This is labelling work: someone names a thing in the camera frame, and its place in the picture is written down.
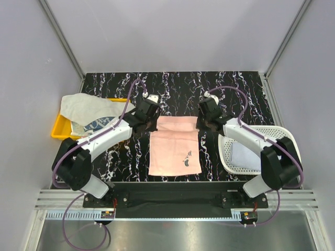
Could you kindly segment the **pink towel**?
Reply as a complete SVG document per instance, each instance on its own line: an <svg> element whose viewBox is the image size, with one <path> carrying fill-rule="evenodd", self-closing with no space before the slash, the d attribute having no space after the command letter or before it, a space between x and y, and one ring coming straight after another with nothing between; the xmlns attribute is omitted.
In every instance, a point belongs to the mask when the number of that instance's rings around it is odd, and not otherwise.
<svg viewBox="0 0 335 251"><path fill-rule="evenodd" d="M161 116L150 133L151 176L184 176L202 172L199 162L197 118Z"/></svg>

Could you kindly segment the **light blue towel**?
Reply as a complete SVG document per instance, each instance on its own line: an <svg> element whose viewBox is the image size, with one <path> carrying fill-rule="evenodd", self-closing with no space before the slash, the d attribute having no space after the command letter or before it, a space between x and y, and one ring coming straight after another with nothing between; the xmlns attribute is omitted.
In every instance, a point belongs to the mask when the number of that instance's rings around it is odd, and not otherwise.
<svg viewBox="0 0 335 251"><path fill-rule="evenodd" d="M238 142L232 143L230 164L247 170L261 171L260 157Z"/></svg>

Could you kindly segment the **cream white towel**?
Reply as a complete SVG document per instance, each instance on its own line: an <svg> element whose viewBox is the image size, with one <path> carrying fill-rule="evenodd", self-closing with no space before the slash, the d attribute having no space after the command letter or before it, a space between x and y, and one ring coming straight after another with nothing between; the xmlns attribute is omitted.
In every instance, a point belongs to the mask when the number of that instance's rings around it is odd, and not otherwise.
<svg viewBox="0 0 335 251"><path fill-rule="evenodd" d="M79 93L62 97L60 115L83 127L94 122L106 126L116 121L123 111L129 112L134 108L130 102L111 101Z"/></svg>

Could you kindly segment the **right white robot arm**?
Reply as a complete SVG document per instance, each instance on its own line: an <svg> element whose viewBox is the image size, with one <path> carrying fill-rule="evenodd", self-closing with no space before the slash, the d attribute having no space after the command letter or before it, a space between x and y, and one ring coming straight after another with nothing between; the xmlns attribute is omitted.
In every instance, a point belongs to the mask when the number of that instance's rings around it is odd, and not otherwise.
<svg viewBox="0 0 335 251"><path fill-rule="evenodd" d="M256 197L270 190L280 190L303 175L302 165L294 145L288 138L275 139L252 129L231 115L224 114L212 97L200 101L197 127L231 138L260 158L261 173L243 185L238 202L250 207Z"/></svg>

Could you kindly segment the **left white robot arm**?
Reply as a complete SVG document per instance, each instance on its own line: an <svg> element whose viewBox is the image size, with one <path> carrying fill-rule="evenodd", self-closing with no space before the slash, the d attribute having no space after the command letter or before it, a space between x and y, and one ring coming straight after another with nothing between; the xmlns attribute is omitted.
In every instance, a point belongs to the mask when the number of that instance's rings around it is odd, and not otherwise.
<svg viewBox="0 0 335 251"><path fill-rule="evenodd" d="M159 115L159 97L149 95L138 107L100 131L76 141L66 138L52 165L52 178L61 178L73 191L89 193L101 207L109 206L113 201L111 188L92 174L92 162L110 147L138 133L155 131Z"/></svg>

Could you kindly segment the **black marble pattern mat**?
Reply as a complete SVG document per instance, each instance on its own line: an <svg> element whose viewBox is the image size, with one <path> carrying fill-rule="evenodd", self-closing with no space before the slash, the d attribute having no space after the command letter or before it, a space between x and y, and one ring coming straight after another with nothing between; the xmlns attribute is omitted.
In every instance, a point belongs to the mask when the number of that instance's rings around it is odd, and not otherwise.
<svg viewBox="0 0 335 251"><path fill-rule="evenodd" d="M142 92L159 95L162 116L196 116L198 103L207 90L219 97L225 113L249 125L273 125L266 92L257 72L142 72L88 73L82 93L100 98L129 98L140 104ZM150 135L145 132L119 143L95 159L93 173L106 182L114 181L247 181L249 175L225 171L218 152L218 135L200 132L199 162L202 172L188 176L150 176Z"/></svg>

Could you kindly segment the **white perforated plastic basket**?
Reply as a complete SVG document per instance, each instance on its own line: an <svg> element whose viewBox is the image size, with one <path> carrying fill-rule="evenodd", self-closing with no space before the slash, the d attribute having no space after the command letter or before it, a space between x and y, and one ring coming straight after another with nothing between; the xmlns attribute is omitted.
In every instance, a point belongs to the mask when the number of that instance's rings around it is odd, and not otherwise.
<svg viewBox="0 0 335 251"><path fill-rule="evenodd" d="M300 154L293 135L285 128L274 125L253 125L258 132L273 139L287 137L292 140L297 154ZM226 136L218 136L218 151L224 169L234 175L259 175L261 159L241 143Z"/></svg>

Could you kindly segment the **blue patterned white towel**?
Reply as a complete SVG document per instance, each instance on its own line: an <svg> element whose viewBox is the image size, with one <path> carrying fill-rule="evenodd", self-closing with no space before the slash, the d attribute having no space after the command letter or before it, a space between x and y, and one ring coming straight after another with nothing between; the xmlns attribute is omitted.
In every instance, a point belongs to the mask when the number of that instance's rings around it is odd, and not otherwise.
<svg viewBox="0 0 335 251"><path fill-rule="evenodd" d="M111 122L115 121L115 117L101 117L97 120L92 121L86 126L79 125L78 123L71 121L71 136L86 137L93 133L103 129Z"/></svg>

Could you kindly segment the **yellow plastic tray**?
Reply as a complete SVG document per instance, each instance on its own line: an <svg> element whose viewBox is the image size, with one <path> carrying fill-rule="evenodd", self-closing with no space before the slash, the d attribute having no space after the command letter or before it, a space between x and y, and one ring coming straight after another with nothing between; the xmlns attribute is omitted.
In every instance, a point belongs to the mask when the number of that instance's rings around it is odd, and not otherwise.
<svg viewBox="0 0 335 251"><path fill-rule="evenodd" d="M130 102L125 98L107 98L111 101L119 101L119 102ZM57 115L56 121L54 123L51 137L58 140L64 140L66 138L72 138L74 140L80 139L78 136L71 136L71 121L67 118L60 115L60 112Z"/></svg>

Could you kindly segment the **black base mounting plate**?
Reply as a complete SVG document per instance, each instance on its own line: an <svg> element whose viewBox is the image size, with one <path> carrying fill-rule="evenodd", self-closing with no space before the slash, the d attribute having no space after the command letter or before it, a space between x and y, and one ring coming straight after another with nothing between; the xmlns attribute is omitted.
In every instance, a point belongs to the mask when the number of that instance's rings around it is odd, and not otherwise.
<svg viewBox="0 0 335 251"><path fill-rule="evenodd" d="M117 182L104 198L86 195L84 208L115 209L132 220L215 219L233 209L267 209L265 194L249 198L242 181Z"/></svg>

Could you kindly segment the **left aluminium frame post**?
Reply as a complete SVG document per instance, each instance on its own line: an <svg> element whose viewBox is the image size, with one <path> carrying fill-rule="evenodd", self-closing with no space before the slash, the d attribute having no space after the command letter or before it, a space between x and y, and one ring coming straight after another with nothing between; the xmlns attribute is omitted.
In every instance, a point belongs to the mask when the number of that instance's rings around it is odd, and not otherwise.
<svg viewBox="0 0 335 251"><path fill-rule="evenodd" d="M43 12L45 13L48 22L50 23L53 31L55 32L55 35L57 36L57 39L59 40L59 42L61 43L62 48L64 49L67 57L69 58L72 66L74 67L77 75L79 76L79 78L81 80L83 80L85 78L85 73L82 70L82 68L79 65L78 60L76 59L56 17L55 14L53 13L48 1L46 0L37 0L37 2L39 3L39 5L41 6Z"/></svg>

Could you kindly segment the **aluminium frame post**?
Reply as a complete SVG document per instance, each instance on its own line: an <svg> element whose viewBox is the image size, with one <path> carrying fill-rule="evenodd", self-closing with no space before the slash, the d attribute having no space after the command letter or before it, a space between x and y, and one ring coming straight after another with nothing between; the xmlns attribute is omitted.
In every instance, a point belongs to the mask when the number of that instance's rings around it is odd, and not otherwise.
<svg viewBox="0 0 335 251"><path fill-rule="evenodd" d="M41 6L43 12L45 13L48 22L50 23L53 31L55 32L55 35L57 36L57 39L59 40L59 42L61 43L62 48L64 49L67 57L69 58L72 66L74 67L77 75L79 76L79 78L81 80L83 80L85 78L85 73L82 70L82 68L79 65L78 60L76 59L56 17L55 14L53 13L48 1L46 0L37 0L37 2L39 3L39 5Z"/></svg>
<svg viewBox="0 0 335 251"><path fill-rule="evenodd" d="M301 23L305 13L308 11L310 5L313 3L313 0L304 0L297 12L297 14L295 15L288 31L286 32L284 39L282 40L274 58L272 59L272 61L270 62L268 68L266 69L266 71L264 72L264 77L266 79L268 79L270 77L270 75L272 74L274 68L276 67L276 65L278 64L281 56L283 55L283 53L285 52L286 47L288 46L291 38L293 37L293 35L295 34L295 31L297 30L299 24Z"/></svg>

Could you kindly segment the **right aluminium frame post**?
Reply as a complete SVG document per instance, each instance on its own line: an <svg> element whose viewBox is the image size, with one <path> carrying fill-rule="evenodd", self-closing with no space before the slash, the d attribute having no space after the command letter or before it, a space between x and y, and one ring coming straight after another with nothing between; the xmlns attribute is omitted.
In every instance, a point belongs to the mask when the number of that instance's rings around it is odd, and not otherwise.
<svg viewBox="0 0 335 251"><path fill-rule="evenodd" d="M313 0L304 0L297 12L297 14L295 15L288 31L286 32L284 39L282 40L274 58L272 59L272 61L270 62L268 68L266 69L266 71L264 72L264 77L266 79L268 79L270 77L270 75L272 74L274 68L276 67L276 65L278 64L281 56L283 55L283 53L285 52L286 47L288 46L291 38L293 37L293 35L295 34L295 31L297 30L299 24L301 23L305 13L308 11L310 5L313 3Z"/></svg>

